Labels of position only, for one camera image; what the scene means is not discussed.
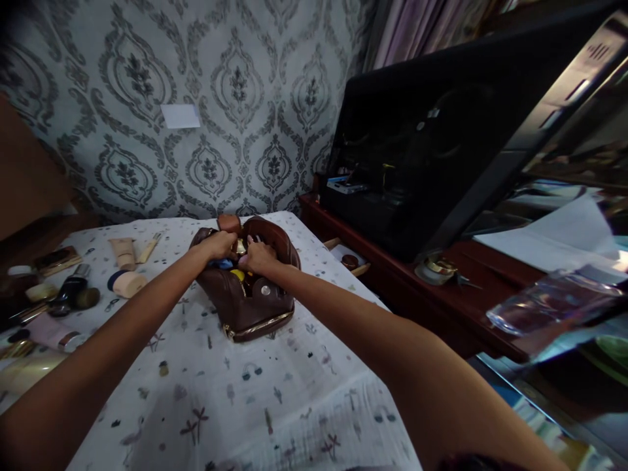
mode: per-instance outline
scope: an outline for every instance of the toiletry bag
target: toiletry bag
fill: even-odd
[[[259,236],[275,252],[277,259],[301,269],[299,254],[290,238],[278,225],[260,217],[250,218],[244,225],[234,224],[235,216],[218,218],[221,230],[236,232],[247,247],[247,236]],[[198,230],[190,247],[216,232],[215,229]],[[196,278],[200,287],[218,310],[218,318],[224,333],[234,342],[244,342],[265,336],[287,324],[294,314],[294,297],[270,280],[260,277],[247,296],[244,286],[234,273],[207,266]]]

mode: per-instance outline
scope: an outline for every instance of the white paper note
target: white paper note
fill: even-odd
[[[168,129],[201,127],[194,105],[161,105],[161,108]]]
[[[474,239],[546,272],[586,264],[625,269],[608,223],[587,195],[524,228]]]

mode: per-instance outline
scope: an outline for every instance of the plastic water bottle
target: plastic water bottle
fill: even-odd
[[[575,314],[588,320],[600,308],[613,304],[622,291],[616,284],[626,274],[610,268],[585,265],[576,271],[557,270],[533,286],[490,309],[486,316],[501,330],[516,336],[529,334]]]

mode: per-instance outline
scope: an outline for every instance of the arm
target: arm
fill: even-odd
[[[493,388],[437,336],[278,262],[249,241],[243,265],[293,294],[388,386],[426,471],[452,453],[478,453],[530,471],[565,470]]]
[[[0,416],[0,468],[65,470],[110,394],[206,263],[235,258],[235,240],[220,232],[192,247]]]

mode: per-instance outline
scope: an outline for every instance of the patterned wallpaper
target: patterned wallpaper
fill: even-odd
[[[374,0],[29,0],[0,88],[108,220],[295,209],[361,70]],[[162,103],[201,127],[166,129]]]

